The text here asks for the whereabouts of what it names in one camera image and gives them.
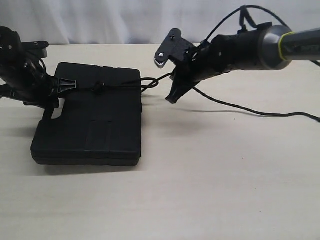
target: black case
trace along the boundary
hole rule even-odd
[[[141,156],[140,72],[62,62],[55,76],[76,80],[80,91],[66,96],[59,118],[52,119],[54,110],[45,109],[31,145],[33,159],[41,165],[137,165]],[[94,94],[88,89],[97,82],[133,87]]]

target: yellow ring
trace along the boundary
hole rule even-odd
[[[286,59],[286,58],[284,57],[284,55],[282,54],[281,42],[282,42],[282,40],[284,39],[285,36],[290,35],[290,34],[293,34],[293,33],[294,33],[294,32],[291,31],[291,32],[288,32],[288,33],[286,33],[286,34],[283,34],[283,35],[280,37],[279,41],[278,41],[279,56],[280,56],[280,58],[281,58],[282,60],[284,60],[284,61],[286,61],[287,59]]]

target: white backdrop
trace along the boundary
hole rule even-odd
[[[320,0],[0,0],[0,26],[22,41],[50,44],[160,43],[171,28],[200,42],[228,13],[260,5],[278,14],[294,31],[320,27]],[[252,10],[257,23],[270,21]],[[238,18],[219,33],[234,34]]]

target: white curtain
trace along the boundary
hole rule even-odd
[[[0,0],[0,26],[17,31],[23,42],[161,43],[171,28],[179,28],[196,43],[244,4],[270,9],[294,31],[320,27],[320,0]],[[251,12],[257,23],[276,23],[266,13]],[[218,33],[238,29],[239,15]]]

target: table surface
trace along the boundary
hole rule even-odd
[[[60,45],[59,62],[172,71],[157,45]],[[320,116],[320,68],[237,71],[199,89],[266,112]],[[43,111],[0,100],[0,238],[14,240],[319,240],[320,124],[258,117],[192,91],[177,104],[163,80],[142,98],[137,167],[42,166],[30,146]]]

